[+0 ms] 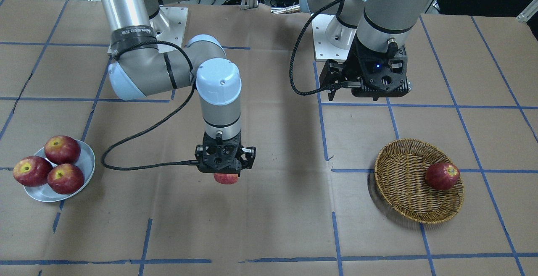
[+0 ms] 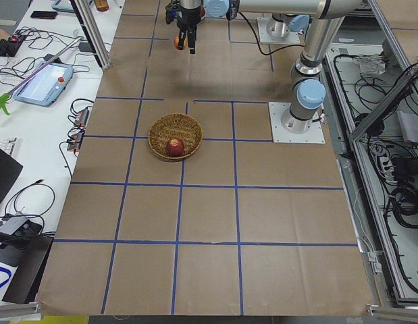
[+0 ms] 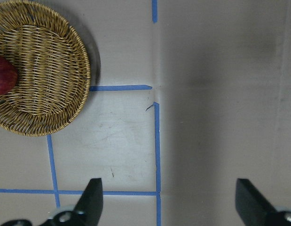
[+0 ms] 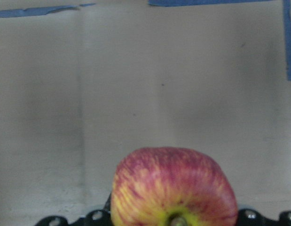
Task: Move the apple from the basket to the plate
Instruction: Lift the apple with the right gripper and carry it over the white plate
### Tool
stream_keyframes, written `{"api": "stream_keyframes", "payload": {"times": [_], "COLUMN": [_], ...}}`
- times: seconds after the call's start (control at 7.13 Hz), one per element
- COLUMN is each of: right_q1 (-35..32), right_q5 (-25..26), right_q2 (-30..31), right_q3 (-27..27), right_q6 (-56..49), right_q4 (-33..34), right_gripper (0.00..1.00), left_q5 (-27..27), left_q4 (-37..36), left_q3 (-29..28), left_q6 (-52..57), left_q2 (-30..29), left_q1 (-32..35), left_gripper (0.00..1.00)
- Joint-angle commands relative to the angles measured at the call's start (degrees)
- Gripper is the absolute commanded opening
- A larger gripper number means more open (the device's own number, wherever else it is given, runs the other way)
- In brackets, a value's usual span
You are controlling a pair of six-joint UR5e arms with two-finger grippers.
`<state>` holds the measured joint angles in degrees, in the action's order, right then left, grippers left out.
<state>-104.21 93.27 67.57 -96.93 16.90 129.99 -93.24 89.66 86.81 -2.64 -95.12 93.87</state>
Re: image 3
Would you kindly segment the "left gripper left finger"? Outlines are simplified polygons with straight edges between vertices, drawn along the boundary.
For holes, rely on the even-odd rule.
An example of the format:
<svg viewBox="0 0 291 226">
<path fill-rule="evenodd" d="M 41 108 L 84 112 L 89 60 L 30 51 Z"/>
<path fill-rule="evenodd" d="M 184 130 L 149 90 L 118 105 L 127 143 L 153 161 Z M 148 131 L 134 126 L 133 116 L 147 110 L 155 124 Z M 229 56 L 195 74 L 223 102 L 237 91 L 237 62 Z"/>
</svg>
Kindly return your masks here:
<svg viewBox="0 0 291 226">
<path fill-rule="evenodd" d="M 54 214 L 44 226 L 96 226 L 103 210 L 102 179 L 89 181 L 83 194 L 72 210 L 64 210 Z"/>
</svg>

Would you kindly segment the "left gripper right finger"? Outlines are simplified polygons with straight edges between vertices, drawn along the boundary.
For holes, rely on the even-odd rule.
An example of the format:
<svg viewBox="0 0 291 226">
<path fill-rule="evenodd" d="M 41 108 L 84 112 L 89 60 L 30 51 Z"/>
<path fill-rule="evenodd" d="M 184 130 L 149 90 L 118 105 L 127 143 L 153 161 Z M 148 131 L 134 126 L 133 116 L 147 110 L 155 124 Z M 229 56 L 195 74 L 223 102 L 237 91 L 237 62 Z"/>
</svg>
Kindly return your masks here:
<svg viewBox="0 0 291 226">
<path fill-rule="evenodd" d="M 291 226 L 291 211 L 277 210 L 245 178 L 236 180 L 235 208 L 246 226 Z"/>
</svg>

